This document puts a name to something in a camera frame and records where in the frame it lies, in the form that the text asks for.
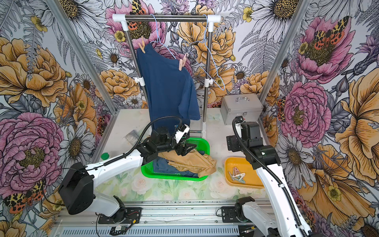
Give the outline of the silver metal case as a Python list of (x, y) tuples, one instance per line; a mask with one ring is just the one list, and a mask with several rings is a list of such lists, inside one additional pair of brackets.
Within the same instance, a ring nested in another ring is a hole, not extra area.
[(231, 125), (235, 117), (257, 121), (263, 105), (256, 94), (226, 95), (222, 99), (221, 115), (225, 125)]

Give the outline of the green capped bottle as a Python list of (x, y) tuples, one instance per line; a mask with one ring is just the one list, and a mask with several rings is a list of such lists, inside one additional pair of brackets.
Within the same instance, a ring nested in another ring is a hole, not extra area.
[(103, 161), (108, 161), (110, 159), (110, 155), (109, 153), (103, 153), (101, 156), (100, 156), (100, 161), (103, 162)]

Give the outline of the clear plastic bag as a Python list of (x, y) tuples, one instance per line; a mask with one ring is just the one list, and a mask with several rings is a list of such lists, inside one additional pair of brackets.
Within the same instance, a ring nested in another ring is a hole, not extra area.
[(135, 145), (139, 140), (140, 135), (138, 132), (134, 129), (128, 134), (125, 135), (124, 139), (130, 143), (131, 145)]

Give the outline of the green perforated plastic basket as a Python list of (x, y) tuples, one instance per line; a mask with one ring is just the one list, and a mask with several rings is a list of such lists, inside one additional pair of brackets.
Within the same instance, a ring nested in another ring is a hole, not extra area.
[[(191, 143), (197, 145), (196, 149), (198, 151), (203, 151), (206, 154), (210, 154), (210, 145), (207, 140), (203, 138), (190, 138), (186, 141), (187, 143)], [(203, 181), (208, 178), (208, 176), (203, 176), (201, 178), (195, 177), (185, 177), (181, 174), (166, 174), (166, 173), (156, 173), (154, 172), (153, 162), (150, 162), (141, 167), (141, 173), (148, 178), (153, 179), (167, 179), (167, 180), (186, 180), (186, 181)]]

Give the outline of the metal clothes rack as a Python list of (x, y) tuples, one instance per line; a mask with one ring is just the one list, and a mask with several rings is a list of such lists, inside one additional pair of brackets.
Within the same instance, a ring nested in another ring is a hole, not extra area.
[(132, 38), (129, 34), (129, 22), (192, 22), (192, 23), (206, 23), (207, 30), (205, 31), (208, 36), (204, 36), (202, 43), (206, 44), (206, 66), (204, 69), (204, 73), (206, 77), (204, 79), (204, 101), (202, 106), (202, 114), (201, 114), (201, 130), (191, 130), (190, 133), (198, 134), (203, 139), (207, 136), (207, 126), (206, 126), (206, 117), (207, 117), (207, 105), (208, 105), (208, 91), (210, 85), (214, 83), (214, 79), (210, 76), (211, 72), (211, 64), (215, 64), (215, 60), (213, 58), (211, 49), (212, 49), (212, 39), (214, 32), (214, 24), (221, 22), (220, 15), (127, 15), (127, 14), (113, 14), (112, 19), (114, 22), (118, 22), (122, 25), (122, 29), (125, 33), (127, 43), (129, 45), (130, 54), (132, 56), (132, 60), (136, 67), (137, 77), (135, 81), (140, 85), (140, 89), (142, 90), (142, 95), (145, 99), (148, 99), (148, 93), (146, 90), (145, 80), (140, 72), (140, 68), (137, 63), (137, 55), (134, 50)]

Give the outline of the tan t-shirt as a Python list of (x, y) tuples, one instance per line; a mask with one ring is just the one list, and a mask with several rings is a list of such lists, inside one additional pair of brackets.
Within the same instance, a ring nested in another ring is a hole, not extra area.
[(197, 173), (198, 177), (208, 176), (216, 172), (217, 161), (203, 151), (194, 150), (187, 156), (178, 156), (174, 151), (159, 153), (159, 157), (168, 161), (179, 171)]

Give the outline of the yellow plastic tray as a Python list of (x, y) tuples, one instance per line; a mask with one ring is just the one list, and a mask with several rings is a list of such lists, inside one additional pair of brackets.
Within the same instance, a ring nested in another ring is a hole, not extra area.
[[(239, 169), (240, 176), (235, 177), (235, 180), (232, 180), (228, 172), (230, 171), (233, 173), (233, 167), (235, 166)], [(225, 160), (225, 179), (231, 186), (255, 189), (264, 188), (256, 171), (245, 158), (229, 157)]]

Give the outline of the dark navy t-shirt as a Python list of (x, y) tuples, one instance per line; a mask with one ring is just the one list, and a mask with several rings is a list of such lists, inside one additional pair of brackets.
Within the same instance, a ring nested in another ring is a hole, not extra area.
[(193, 79), (185, 68), (179, 70), (177, 59), (162, 56), (148, 44), (144, 51), (137, 49), (137, 62), (146, 84), (150, 119), (169, 117), (154, 122), (154, 130), (165, 127), (173, 134), (179, 124), (173, 116), (187, 125), (191, 120), (200, 120)]

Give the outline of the slate blue t-shirt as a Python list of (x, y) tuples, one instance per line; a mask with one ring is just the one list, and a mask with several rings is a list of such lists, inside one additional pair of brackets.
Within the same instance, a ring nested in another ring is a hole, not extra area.
[(197, 173), (192, 173), (190, 171), (179, 171), (174, 166), (168, 164), (168, 161), (164, 158), (158, 157), (153, 161), (153, 170), (155, 173), (161, 174), (179, 174), (183, 177), (198, 178)]

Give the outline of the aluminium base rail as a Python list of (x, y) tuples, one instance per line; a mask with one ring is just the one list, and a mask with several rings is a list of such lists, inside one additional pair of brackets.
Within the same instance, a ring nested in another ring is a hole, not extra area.
[(85, 211), (70, 215), (63, 210), (52, 237), (263, 237), (294, 236), (292, 214), (275, 210), (268, 199), (243, 206), (247, 221), (235, 216), (234, 200), (127, 202), (127, 217), (114, 223)]

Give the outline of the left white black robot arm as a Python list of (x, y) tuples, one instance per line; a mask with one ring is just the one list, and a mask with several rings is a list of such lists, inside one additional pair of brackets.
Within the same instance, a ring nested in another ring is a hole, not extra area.
[(92, 211), (119, 222), (126, 210), (123, 202), (118, 197), (98, 194), (95, 188), (118, 174), (151, 163), (162, 152), (174, 151), (179, 156), (185, 156), (196, 147), (186, 142), (189, 130), (189, 126), (184, 124), (176, 129), (174, 135), (170, 135), (159, 128), (126, 154), (94, 164), (72, 165), (58, 189), (68, 213), (76, 215)]

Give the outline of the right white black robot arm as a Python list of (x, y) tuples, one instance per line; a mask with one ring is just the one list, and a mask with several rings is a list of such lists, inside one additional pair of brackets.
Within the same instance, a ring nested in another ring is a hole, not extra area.
[(237, 218), (253, 223), (266, 237), (310, 237), (313, 232), (290, 192), (277, 151), (263, 144), (258, 124), (238, 116), (233, 119), (232, 128), (234, 134), (227, 137), (228, 149), (244, 153), (266, 190), (275, 216), (271, 218), (248, 197), (237, 200)]

